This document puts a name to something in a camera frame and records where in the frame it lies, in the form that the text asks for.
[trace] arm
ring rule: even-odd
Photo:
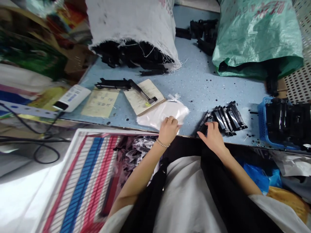
[[[203,133],[197,132],[203,142],[219,157],[225,167],[232,173],[246,195],[262,195],[258,186],[226,148],[223,137],[218,129],[218,123],[206,122],[205,124],[208,127],[207,137],[205,137]]]
[[[178,121],[174,117],[170,116],[165,118],[161,125],[158,138],[161,143],[164,145],[171,144],[180,128],[177,124]],[[166,147],[161,146],[159,143],[154,143],[150,151],[145,155],[125,182],[120,194],[112,205],[108,218],[123,207],[135,203],[138,195],[147,187],[156,164],[166,149]]]

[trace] white woven sack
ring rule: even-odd
[[[93,36],[91,50],[105,41],[121,45],[128,40],[144,41],[175,61],[166,66],[169,71],[181,67],[174,43],[174,0],[86,0],[86,4]]]

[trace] green woven sack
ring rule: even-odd
[[[292,0],[222,0],[213,64],[220,76],[264,80],[265,64],[285,77],[303,66],[302,39]]]

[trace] yellow bag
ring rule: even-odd
[[[285,189],[277,187],[269,187],[268,197],[278,200],[290,206],[298,215],[298,217],[306,224],[308,214],[310,212],[309,205],[296,194],[293,194]]]

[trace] blue plastic bag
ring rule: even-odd
[[[249,177],[259,187],[262,194],[267,195],[269,192],[269,186],[282,188],[280,170],[276,166],[272,167],[267,165],[262,168],[246,163],[243,158],[238,158],[237,161],[244,168]]]

